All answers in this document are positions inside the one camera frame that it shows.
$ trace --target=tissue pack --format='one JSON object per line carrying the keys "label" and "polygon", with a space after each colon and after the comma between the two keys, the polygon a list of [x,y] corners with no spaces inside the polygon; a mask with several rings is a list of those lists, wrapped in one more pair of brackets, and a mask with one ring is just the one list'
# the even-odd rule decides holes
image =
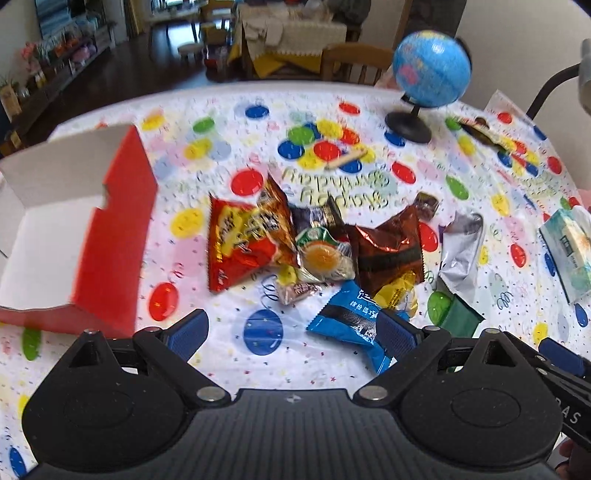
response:
{"label": "tissue pack", "polygon": [[569,303],[591,291],[591,243],[569,210],[558,210],[540,227]]}

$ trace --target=black globe base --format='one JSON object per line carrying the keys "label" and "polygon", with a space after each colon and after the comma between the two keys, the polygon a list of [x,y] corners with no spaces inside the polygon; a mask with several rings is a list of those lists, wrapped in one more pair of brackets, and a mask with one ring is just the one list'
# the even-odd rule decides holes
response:
{"label": "black globe base", "polygon": [[390,112],[385,118],[386,125],[395,134],[415,143],[429,143],[431,129],[416,113]]}

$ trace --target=tablecloth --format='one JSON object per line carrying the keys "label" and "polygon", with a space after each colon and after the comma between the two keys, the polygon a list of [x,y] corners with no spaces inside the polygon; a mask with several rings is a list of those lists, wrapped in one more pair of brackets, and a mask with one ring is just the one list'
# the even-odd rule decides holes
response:
{"label": "tablecloth", "polygon": [[[264,269],[228,291],[209,293],[209,193],[254,202],[271,174],[292,203],[315,205],[331,193],[347,222],[365,226],[396,214],[419,191],[435,195],[441,206],[431,222],[420,225],[427,280],[415,287],[419,308],[412,323],[418,327],[438,320],[449,303],[434,292],[439,226],[457,210],[480,212],[486,238],[473,307],[485,321],[475,335],[498,327],[532,346],[551,336],[588,355],[591,301],[566,303],[537,230],[558,208],[579,202],[573,180],[544,134],[520,119],[508,100],[498,99],[486,112],[460,102],[421,111],[433,130],[428,145],[387,131],[386,113],[408,108],[399,92],[293,82],[149,96],[73,119],[53,138],[116,123],[134,123],[140,130],[159,192],[142,266],[137,329],[166,328],[201,307],[209,315],[209,338],[190,364],[231,393],[260,387],[346,388],[352,394],[374,375],[363,352],[306,332],[338,285],[282,306],[274,291],[275,272]],[[452,121],[478,116],[504,136],[512,157],[498,157]],[[313,138],[302,135],[303,126]],[[324,170],[327,161],[360,144],[369,148],[361,161]],[[163,285],[178,292],[172,313],[171,305],[161,304]],[[261,329],[264,340],[257,338]],[[0,326],[0,471],[5,475],[34,465],[20,428],[22,409],[73,340]]]}

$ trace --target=blue snack wrapper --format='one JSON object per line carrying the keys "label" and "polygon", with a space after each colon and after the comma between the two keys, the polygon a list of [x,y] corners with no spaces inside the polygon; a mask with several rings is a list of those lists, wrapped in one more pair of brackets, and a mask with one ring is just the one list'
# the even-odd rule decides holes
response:
{"label": "blue snack wrapper", "polygon": [[[330,299],[306,329],[342,342],[362,345],[379,375],[388,369],[394,358],[376,338],[376,320],[381,310],[369,295],[353,280],[349,280],[343,283],[340,291]],[[397,315],[406,321],[409,320],[404,312],[397,312]]]}

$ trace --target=wooden stick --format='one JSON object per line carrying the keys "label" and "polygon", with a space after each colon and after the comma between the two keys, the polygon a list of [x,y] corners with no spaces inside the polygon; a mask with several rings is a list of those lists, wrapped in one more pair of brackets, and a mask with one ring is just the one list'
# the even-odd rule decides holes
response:
{"label": "wooden stick", "polygon": [[325,170],[334,170],[336,168],[342,167],[343,165],[346,165],[347,163],[349,163],[353,160],[360,159],[367,152],[368,152],[367,148],[353,149],[349,153],[347,153],[346,155],[343,155],[342,157],[338,157],[336,160],[328,162],[326,164],[326,166],[324,167],[324,169]]}

